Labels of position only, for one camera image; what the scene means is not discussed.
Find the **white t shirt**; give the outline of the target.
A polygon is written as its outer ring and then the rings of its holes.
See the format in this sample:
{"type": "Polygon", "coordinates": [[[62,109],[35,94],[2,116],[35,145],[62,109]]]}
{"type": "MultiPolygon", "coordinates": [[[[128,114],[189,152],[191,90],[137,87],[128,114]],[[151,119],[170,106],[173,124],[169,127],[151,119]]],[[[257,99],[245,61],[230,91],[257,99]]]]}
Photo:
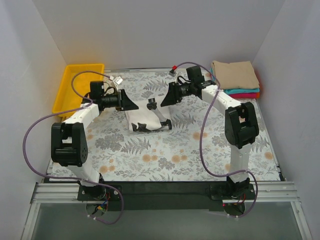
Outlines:
{"type": "Polygon", "coordinates": [[[168,106],[161,106],[164,96],[139,100],[136,110],[125,111],[131,134],[172,130],[173,124],[168,106]]]}

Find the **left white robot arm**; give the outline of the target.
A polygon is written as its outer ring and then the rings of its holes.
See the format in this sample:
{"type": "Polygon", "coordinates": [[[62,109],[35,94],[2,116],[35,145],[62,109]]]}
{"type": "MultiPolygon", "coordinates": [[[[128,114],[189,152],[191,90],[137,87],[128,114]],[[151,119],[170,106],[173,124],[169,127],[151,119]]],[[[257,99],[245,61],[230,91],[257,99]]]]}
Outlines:
{"type": "Polygon", "coordinates": [[[101,184],[103,178],[87,160],[89,155],[86,128],[97,118],[105,108],[115,108],[117,111],[137,110],[139,107],[129,99],[123,89],[112,94],[105,93],[102,81],[92,81],[87,94],[93,104],[86,107],[89,99],[82,101],[83,109],[76,111],[70,118],[54,123],[51,127],[51,159],[62,167],[70,170],[83,191],[95,200],[106,196],[106,187],[101,184]]]}

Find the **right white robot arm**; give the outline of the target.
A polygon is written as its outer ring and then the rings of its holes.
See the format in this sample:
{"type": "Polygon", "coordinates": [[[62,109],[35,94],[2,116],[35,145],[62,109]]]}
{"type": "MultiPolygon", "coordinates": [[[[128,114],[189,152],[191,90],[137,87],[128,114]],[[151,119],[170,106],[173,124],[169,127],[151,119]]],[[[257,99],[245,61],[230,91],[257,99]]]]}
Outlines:
{"type": "Polygon", "coordinates": [[[194,95],[217,109],[224,116],[224,135],[230,145],[230,168],[226,179],[226,194],[237,199],[250,187],[253,174],[248,170],[252,144],[259,135],[255,107],[251,102],[242,103],[221,90],[215,76],[205,80],[203,66],[191,63],[186,69],[185,83],[171,82],[161,106],[178,104],[184,97],[194,95]]]}

